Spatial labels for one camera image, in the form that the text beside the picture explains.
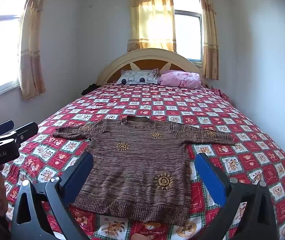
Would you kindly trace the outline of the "person's left hand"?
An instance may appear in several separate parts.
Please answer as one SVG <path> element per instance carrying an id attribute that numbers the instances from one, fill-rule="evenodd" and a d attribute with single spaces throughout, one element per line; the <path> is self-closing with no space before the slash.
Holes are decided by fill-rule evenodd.
<path id="1" fill-rule="evenodd" d="M 4 177 L 0 172 L 0 216 L 4 217 L 8 210 L 8 200 L 6 198 L 6 188 L 4 185 Z"/>

